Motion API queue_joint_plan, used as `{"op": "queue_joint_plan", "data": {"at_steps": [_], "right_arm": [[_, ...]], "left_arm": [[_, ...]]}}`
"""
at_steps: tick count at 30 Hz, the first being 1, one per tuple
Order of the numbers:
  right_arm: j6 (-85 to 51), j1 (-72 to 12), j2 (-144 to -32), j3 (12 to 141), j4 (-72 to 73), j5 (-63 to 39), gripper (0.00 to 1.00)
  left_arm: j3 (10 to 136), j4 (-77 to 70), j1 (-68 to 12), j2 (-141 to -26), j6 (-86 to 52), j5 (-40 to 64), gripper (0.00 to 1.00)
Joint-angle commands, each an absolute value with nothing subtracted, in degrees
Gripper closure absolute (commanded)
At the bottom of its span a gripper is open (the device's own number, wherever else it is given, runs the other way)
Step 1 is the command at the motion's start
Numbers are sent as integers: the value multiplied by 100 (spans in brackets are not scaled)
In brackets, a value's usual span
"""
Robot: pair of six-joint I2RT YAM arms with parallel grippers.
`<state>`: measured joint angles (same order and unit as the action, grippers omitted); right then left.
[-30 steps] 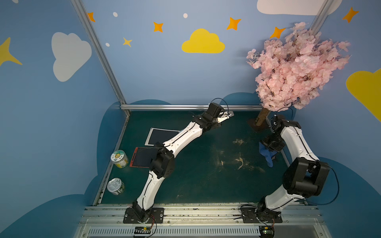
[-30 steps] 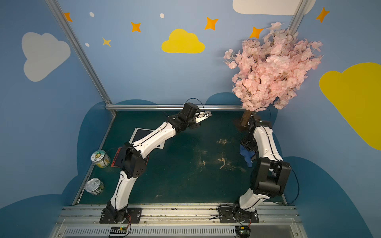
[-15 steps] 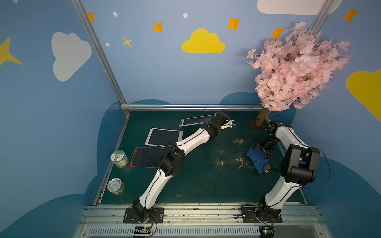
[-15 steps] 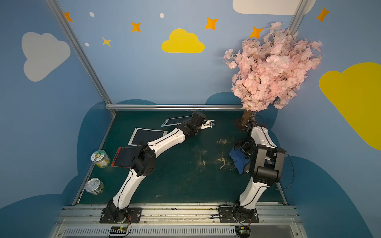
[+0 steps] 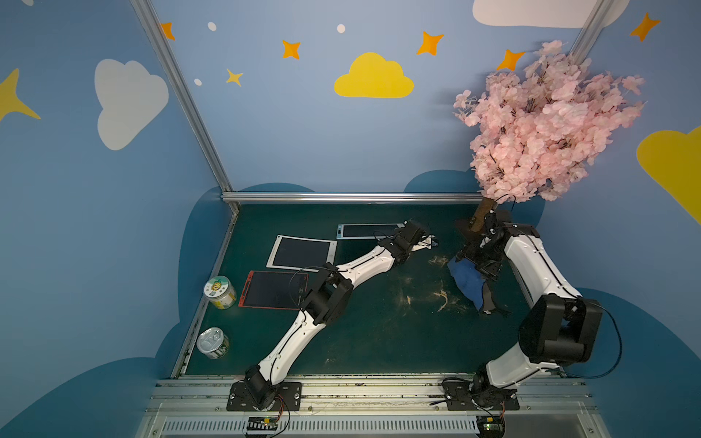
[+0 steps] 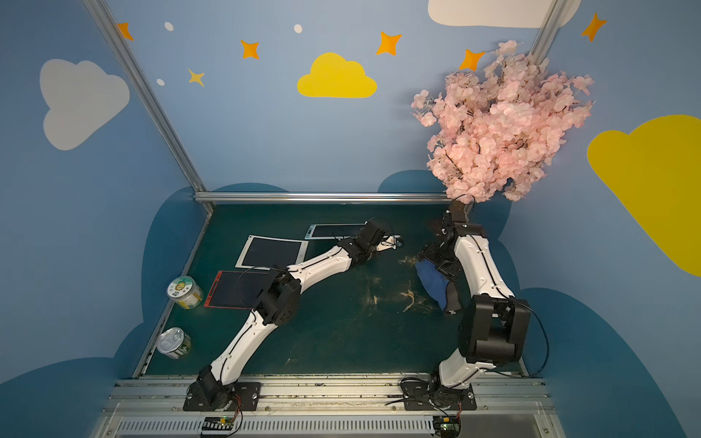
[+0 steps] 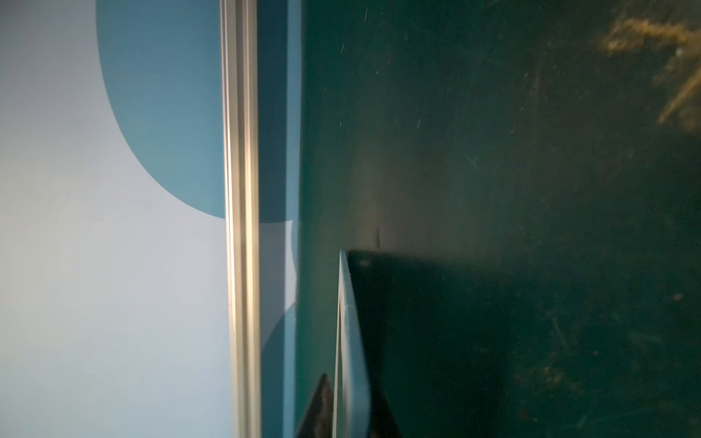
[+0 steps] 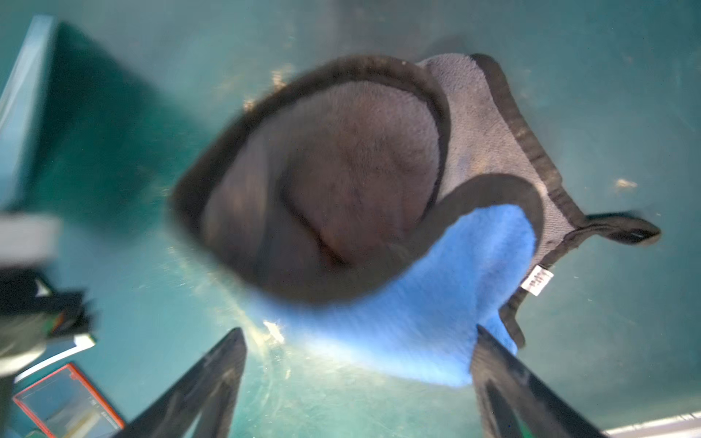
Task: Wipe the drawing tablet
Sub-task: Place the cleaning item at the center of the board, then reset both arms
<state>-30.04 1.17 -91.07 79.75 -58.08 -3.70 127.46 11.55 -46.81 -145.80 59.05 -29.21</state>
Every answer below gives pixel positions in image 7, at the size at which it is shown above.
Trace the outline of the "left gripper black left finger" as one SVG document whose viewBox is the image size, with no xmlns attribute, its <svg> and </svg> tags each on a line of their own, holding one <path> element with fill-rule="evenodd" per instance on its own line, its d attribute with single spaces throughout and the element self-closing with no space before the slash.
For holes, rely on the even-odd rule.
<svg viewBox="0 0 701 438">
<path fill-rule="evenodd" d="M 328 374 L 323 373 L 295 437 L 332 438 L 333 417 L 333 387 Z"/>
</svg>

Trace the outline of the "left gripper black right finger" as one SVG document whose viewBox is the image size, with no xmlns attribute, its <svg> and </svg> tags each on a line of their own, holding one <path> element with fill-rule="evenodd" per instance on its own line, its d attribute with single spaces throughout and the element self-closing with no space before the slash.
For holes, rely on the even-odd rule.
<svg viewBox="0 0 701 438">
<path fill-rule="evenodd" d="M 372 409 L 369 438 L 402 438 L 383 390 L 372 386 Z"/>
</svg>

